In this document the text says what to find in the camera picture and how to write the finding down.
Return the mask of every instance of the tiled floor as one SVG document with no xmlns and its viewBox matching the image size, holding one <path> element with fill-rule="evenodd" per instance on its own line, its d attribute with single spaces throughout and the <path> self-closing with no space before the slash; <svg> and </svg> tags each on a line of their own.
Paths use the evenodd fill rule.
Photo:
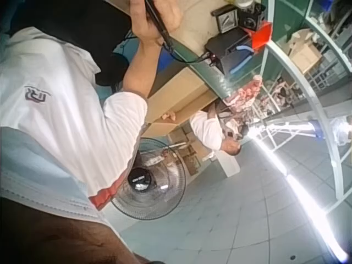
<svg viewBox="0 0 352 264">
<path fill-rule="evenodd" d="M 293 165 L 291 172 L 321 206 L 332 203 L 334 192 L 325 182 L 329 175 L 314 172 L 321 164 L 330 173 L 326 153 L 314 143 L 309 149 L 319 152 L 319 162 L 312 153 L 294 158 L 297 142 L 287 145 L 278 154 Z M 131 249 L 167 264 L 331 263 L 291 188 L 257 146 L 245 144 L 237 160 L 239 174 L 226 178 L 214 162 L 188 186 L 170 215 L 124 230 L 121 235 Z M 328 218 L 337 238 L 345 240 L 351 233 L 351 207 L 344 202 Z"/>
</svg>

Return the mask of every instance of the man in white shirt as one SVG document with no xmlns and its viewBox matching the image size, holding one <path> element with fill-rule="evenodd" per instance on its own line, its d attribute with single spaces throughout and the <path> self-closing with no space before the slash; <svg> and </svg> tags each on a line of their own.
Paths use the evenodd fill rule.
<svg viewBox="0 0 352 264">
<path fill-rule="evenodd" d="M 198 111 L 190 118 L 190 125 L 195 136 L 204 146 L 211 150 L 223 150 L 231 156 L 236 156 L 241 145 L 233 137 L 224 135 L 220 121 L 216 115 L 215 104 L 208 112 Z"/>
<path fill-rule="evenodd" d="M 154 2 L 167 29 L 176 29 L 177 2 Z M 13 263 L 140 263 L 98 212 L 134 159 L 161 50 L 144 0 L 130 0 L 130 15 L 139 47 L 123 91 L 103 109 L 94 89 L 99 68 L 88 52 L 34 27 L 7 43 L 0 62 L 1 222 L 3 252 L 23 258 Z"/>
</svg>

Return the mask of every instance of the wooden desk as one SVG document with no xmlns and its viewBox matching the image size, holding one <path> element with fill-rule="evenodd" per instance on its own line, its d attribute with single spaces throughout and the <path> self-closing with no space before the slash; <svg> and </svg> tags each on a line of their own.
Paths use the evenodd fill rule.
<svg viewBox="0 0 352 264">
<path fill-rule="evenodd" d="M 129 0 L 107 0 L 108 3 L 129 13 Z M 226 5 L 224 0 L 179 0 L 183 12 L 180 28 L 171 37 L 190 49 L 196 55 L 204 53 L 209 38 L 218 34 L 216 20 L 210 12 Z"/>
</svg>

